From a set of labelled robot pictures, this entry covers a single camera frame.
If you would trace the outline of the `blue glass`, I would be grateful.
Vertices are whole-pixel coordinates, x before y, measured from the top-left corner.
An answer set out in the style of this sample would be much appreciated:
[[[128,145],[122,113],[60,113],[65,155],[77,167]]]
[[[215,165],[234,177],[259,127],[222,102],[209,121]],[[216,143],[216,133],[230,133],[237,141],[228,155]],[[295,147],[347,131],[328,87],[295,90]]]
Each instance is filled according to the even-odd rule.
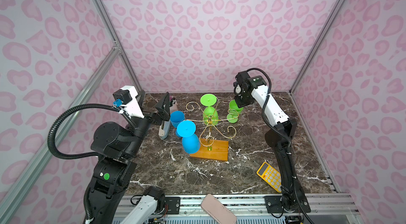
[[[200,149],[199,137],[196,135],[196,125],[189,120],[182,121],[176,130],[176,133],[182,139],[182,146],[186,153],[195,154]]]
[[[177,127],[184,120],[185,120],[185,114],[183,112],[181,112],[181,111],[174,111],[170,115],[170,122],[171,122],[172,126],[174,127],[175,134],[178,137],[180,137],[180,135],[177,132]]]

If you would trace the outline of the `green glass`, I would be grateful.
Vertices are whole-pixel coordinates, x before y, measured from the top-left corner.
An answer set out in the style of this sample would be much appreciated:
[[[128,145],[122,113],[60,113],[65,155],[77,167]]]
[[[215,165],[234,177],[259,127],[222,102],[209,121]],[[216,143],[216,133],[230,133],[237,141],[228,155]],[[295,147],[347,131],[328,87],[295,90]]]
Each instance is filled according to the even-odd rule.
[[[200,98],[200,103],[205,106],[203,111],[203,121],[206,125],[215,126],[218,124],[218,112],[214,105],[217,103],[217,97],[213,94],[204,94]]]
[[[233,99],[229,102],[227,120],[229,123],[236,123],[239,120],[239,116],[241,115],[243,108],[239,108],[236,101]]]

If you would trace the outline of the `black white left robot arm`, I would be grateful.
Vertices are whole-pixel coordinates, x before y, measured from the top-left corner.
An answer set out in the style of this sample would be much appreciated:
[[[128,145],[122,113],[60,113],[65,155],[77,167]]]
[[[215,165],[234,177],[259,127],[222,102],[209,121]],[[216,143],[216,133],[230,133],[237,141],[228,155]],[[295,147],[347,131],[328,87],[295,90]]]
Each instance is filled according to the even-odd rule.
[[[114,94],[116,100],[110,108],[128,122],[126,127],[116,122],[101,124],[94,133],[91,149],[97,153],[98,161],[93,176],[84,194],[86,224],[110,224],[119,202],[127,191],[136,169],[136,157],[151,125],[161,125],[170,118],[170,94],[156,104],[156,112],[143,112],[143,117],[131,116],[119,104],[121,98],[141,105],[145,92],[130,97],[127,90]]]

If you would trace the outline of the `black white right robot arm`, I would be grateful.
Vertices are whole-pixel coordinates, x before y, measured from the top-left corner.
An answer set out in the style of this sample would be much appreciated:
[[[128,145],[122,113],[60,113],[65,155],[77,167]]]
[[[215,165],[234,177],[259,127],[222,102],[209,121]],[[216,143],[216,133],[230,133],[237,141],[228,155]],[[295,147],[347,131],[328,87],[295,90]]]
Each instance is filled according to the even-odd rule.
[[[297,177],[292,139],[297,121],[290,118],[271,94],[270,77],[259,68],[250,68],[235,76],[234,100],[239,108],[257,102],[261,116],[270,128],[265,141],[274,151],[281,176],[281,206],[288,212],[311,212],[310,205]]]

